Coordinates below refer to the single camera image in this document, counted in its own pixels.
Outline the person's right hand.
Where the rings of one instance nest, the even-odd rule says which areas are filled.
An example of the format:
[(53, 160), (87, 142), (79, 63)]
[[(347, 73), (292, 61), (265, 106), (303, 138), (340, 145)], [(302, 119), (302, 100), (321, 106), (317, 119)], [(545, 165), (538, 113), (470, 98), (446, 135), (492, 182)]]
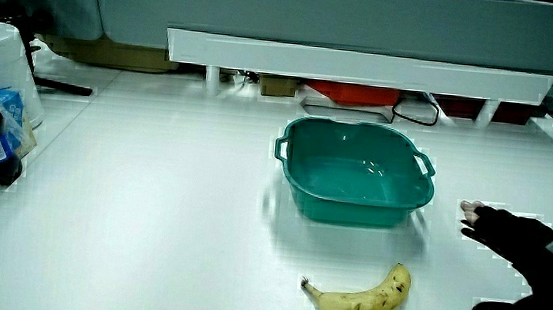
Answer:
[(479, 201), (462, 201), (462, 234), (507, 260), (531, 287), (530, 295), (513, 303), (486, 301), (472, 310), (553, 310), (553, 229), (541, 221), (516, 216)]

